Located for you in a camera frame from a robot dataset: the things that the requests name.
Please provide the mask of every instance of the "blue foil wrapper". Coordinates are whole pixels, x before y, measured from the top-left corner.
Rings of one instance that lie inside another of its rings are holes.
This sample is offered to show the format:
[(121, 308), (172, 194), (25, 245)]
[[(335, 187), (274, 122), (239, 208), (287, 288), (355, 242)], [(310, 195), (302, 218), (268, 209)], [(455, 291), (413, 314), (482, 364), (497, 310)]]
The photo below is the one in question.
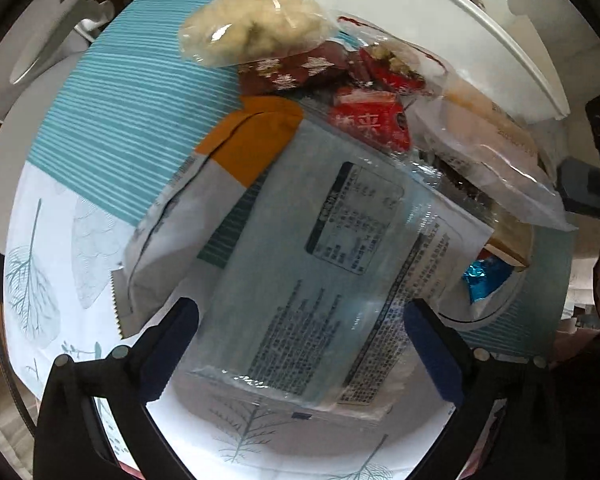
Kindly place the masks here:
[(471, 303), (483, 300), (496, 291), (512, 272), (513, 266), (493, 254), (483, 260), (475, 260), (462, 275), (462, 279), (469, 286)]

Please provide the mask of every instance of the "round table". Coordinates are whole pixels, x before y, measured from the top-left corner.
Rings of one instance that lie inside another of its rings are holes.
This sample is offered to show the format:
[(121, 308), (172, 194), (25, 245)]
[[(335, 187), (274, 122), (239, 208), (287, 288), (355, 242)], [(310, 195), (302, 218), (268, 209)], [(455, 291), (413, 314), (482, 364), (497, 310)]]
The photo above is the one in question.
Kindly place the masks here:
[[(192, 147), (239, 108), (234, 69), (208, 70), (178, 52), (177, 27), (208, 1), (130, 4), (82, 56), (33, 142), (11, 213), (4, 297), (10, 361), (38, 398), (58, 354), (97, 359), (120, 344), (110, 271)], [(573, 234), (536, 230), (534, 264), (516, 299), (491, 324), (464, 332), (468, 343), (496, 354), (546, 353), (572, 244)], [(411, 380), (418, 386), (375, 426), (225, 402), (179, 371), (148, 408), (200, 480), (404, 478), (452, 411), (422, 367)], [(116, 455), (134, 466), (106, 402), (97, 405)], [(257, 431), (248, 424), (254, 417)]]

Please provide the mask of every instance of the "teal striped tablecloth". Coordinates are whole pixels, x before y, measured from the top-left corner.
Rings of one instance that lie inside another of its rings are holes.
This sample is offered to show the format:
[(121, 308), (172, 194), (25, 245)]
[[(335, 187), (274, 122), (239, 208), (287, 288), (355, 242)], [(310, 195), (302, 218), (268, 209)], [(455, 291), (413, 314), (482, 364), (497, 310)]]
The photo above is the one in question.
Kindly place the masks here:
[[(130, 4), (65, 83), (29, 162), (104, 211), (138, 224), (192, 147), (240, 107), (234, 68), (205, 69), (183, 61), (178, 51), (178, 26), (208, 1)], [(246, 221), (250, 194), (228, 224)], [(216, 233), (201, 254), (221, 267), (240, 233), (239, 226), (224, 227), (229, 235)], [(532, 267), (512, 306), (464, 338), (494, 352), (546, 354), (564, 303), (573, 240), (573, 234), (537, 229)]]

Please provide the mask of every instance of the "screw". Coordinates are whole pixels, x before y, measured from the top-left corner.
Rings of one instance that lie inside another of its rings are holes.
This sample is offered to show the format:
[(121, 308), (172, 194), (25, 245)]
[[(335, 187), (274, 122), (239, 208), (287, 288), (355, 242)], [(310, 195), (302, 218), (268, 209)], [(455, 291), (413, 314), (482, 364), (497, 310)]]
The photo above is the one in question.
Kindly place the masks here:
[(62, 354), (59, 355), (58, 357), (56, 357), (56, 359), (54, 360), (54, 364), (56, 366), (64, 366), (65, 364), (67, 364), (69, 362), (69, 356), (67, 354)]
[(536, 357), (534, 357), (534, 364), (538, 368), (544, 368), (546, 366), (546, 359), (537, 355)]
[(126, 345), (116, 346), (112, 351), (111, 355), (114, 359), (124, 359), (129, 354), (129, 347)]
[(491, 358), (491, 354), (485, 350), (484, 348), (476, 348), (474, 350), (474, 357), (478, 359), (478, 361), (488, 361)]

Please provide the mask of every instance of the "white plastic container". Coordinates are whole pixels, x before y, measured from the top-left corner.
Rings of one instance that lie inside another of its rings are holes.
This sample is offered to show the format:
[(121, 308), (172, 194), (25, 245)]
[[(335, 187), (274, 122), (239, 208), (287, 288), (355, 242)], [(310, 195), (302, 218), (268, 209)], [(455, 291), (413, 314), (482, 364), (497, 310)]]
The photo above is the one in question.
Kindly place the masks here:
[(536, 123), (570, 112), (562, 86), (553, 85), (529, 55), (469, 0), (317, 0), (438, 54), (510, 115)]

